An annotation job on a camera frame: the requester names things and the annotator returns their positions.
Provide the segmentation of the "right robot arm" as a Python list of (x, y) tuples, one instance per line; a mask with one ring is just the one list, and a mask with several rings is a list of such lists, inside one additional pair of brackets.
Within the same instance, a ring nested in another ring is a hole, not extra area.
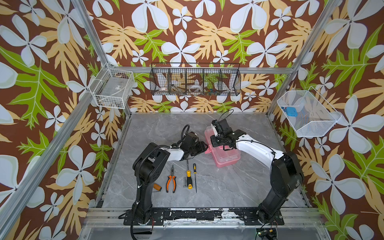
[(237, 163), (241, 159), (241, 152), (244, 152), (269, 168), (271, 189), (258, 206), (256, 220), (262, 224), (274, 222), (288, 196), (304, 180), (297, 156), (292, 152), (273, 149), (241, 130), (220, 135), (207, 128), (205, 135), (208, 142), (196, 143), (191, 155), (211, 153), (216, 166), (221, 168)]

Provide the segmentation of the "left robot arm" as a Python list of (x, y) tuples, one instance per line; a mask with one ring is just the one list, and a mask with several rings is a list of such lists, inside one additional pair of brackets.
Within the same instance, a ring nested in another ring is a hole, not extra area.
[(180, 141), (170, 146), (155, 143), (147, 145), (133, 164), (137, 180), (137, 195), (132, 206), (134, 222), (145, 224), (150, 220), (153, 186), (166, 163), (188, 160), (189, 157), (204, 153), (208, 147), (193, 132), (187, 133)]

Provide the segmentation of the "orange handled screwdriver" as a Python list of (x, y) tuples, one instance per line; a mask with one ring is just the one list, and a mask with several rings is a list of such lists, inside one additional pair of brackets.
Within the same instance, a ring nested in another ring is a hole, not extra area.
[(160, 186), (160, 185), (158, 185), (158, 184), (154, 184), (154, 189), (156, 190), (156, 191), (161, 191), (162, 190), (162, 187)]

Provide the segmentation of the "thin black yellow screwdriver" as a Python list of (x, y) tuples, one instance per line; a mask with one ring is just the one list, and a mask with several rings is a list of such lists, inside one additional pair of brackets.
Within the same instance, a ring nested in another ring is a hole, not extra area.
[(197, 165), (196, 164), (193, 164), (193, 169), (194, 169), (195, 191), (197, 193)]

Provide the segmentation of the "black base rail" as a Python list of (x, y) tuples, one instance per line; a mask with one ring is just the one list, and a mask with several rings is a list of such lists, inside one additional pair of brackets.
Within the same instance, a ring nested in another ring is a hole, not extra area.
[(258, 208), (152, 208), (141, 220), (138, 212), (128, 210), (119, 216), (123, 224), (129, 226), (164, 226), (167, 223), (192, 222), (192, 224), (219, 224), (224, 220), (245, 226), (263, 225)]

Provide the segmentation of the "orange handled pliers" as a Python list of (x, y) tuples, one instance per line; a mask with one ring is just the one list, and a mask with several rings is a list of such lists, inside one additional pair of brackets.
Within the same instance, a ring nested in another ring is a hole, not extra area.
[(177, 188), (177, 183), (176, 183), (176, 176), (174, 174), (174, 165), (172, 165), (171, 173), (168, 176), (168, 181), (167, 181), (167, 184), (166, 184), (166, 192), (167, 193), (170, 191), (170, 184), (171, 183), (173, 184), (172, 193), (175, 193), (176, 192), (176, 188)]

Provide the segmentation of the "aluminium frame post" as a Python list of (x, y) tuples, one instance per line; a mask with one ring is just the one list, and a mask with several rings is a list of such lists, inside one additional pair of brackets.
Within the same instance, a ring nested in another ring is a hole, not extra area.
[[(83, 1), (72, 1), (72, 4), (74, 5), (75, 10), (78, 11), (78, 13), (80, 15), (81, 22), (83, 23), (83, 25), (85, 27), (85, 30), (86, 30), (87, 36), (90, 40), (90, 43), (94, 47), (95, 56), (98, 57), (100, 60), (101, 69), (104, 66), (122, 69), (120, 67), (113, 66), (109, 62), (109, 60), (107, 59), (107, 54), (106, 54), (105, 50), (103, 49), (102, 43), (101, 43), (101, 41), (97, 35), (96, 29), (95, 29), (92, 21), (90, 20), (90, 16), (86, 10), (86, 6), (85, 6), (84, 2)], [(130, 117), (132, 115), (132, 112), (130, 111), (128, 103), (126, 105), (126, 108), (121, 109), (121, 110), (124, 110), (125, 114), (128, 117)]]

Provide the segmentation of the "yellow black nut driver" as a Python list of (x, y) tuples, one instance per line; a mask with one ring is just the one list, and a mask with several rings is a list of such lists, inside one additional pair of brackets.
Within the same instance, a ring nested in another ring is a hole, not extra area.
[(189, 169), (189, 161), (187, 160), (187, 187), (193, 189), (192, 172)]

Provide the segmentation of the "pink plastic tool box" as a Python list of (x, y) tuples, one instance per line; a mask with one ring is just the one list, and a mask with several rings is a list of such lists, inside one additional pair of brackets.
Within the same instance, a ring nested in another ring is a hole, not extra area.
[(241, 159), (241, 152), (237, 149), (224, 151), (223, 146), (214, 148), (211, 142), (211, 136), (214, 135), (212, 127), (208, 126), (205, 130), (205, 138), (208, 149), (206, 155), (211, 155), (217, 168), (223, 168), (236, 164)]

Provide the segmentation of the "blue object in basket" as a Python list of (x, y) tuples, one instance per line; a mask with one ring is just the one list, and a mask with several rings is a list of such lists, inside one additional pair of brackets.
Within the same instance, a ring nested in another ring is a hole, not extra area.
[(285, 113), (287, 114), (288, 117), (297, 117), (298, 116), (298, 112), (296, 110), (296, 108), (294, 107), (285, 107)]

